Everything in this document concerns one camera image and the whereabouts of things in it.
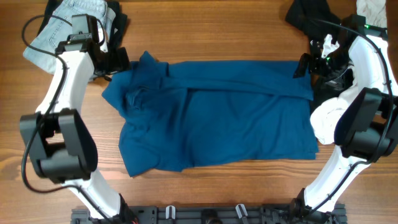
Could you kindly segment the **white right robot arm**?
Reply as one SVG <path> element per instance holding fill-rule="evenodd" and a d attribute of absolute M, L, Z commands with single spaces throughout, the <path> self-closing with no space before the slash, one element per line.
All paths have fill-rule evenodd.
<path fill-rule="evenodd" d="M 293 199 L 290 214 L 307 218 L 330 213 L 354 178 L 397 146 L 397 83 L 387 56 L 385 28 L 351 15 L 339 24 L 305 15 L 288 16 L 310 38 L 295 77 L 315 77 L 314 93 L 328 90 L 337 97 L 312 113 L 321 139 L 335 148 L 318 177 Z"/>

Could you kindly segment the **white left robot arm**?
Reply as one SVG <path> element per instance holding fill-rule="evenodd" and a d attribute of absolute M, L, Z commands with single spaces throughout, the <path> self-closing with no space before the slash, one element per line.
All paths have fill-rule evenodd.
<path fill-rule="evenodd" d="M 98 170 L 97 147 L 80 115 L 92 75 L 129 69 L 126 49 L 103 52 L 91 39 L 69 40 L 53 56 L 58 62 L 43 102 L 20 119 L 25 186 L 40 194 L 70 190 L 86 205 L 92 223 L 137 223 L 121 194 Z"/>

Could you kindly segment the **dark blue polo shirt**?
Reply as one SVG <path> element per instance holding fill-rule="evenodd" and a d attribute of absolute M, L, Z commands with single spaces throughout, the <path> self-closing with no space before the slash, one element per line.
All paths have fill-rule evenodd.
<path fill-rule="evenodd" d="M 119 150 L 130 176 L 248 159 L 314 159 L 310 77 L 295 61 L 169 64 L 144 53 L 103 98 L 124 118 Z"/>

